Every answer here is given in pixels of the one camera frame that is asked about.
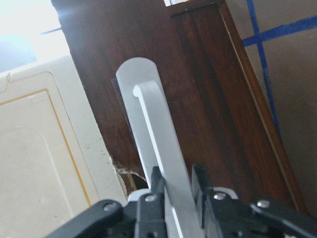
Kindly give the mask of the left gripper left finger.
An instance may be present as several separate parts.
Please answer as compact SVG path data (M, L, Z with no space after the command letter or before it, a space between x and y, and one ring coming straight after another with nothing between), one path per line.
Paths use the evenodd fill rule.
M137 201L135 237L165 237L164 178L159 167L153 167L150 192Z

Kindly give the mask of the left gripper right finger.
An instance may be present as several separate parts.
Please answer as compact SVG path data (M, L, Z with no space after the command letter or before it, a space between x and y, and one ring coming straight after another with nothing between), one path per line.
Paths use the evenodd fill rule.
M207 238L238 237L238 197L227 188L215 188L205 167L192 166L192 191L199 223Z

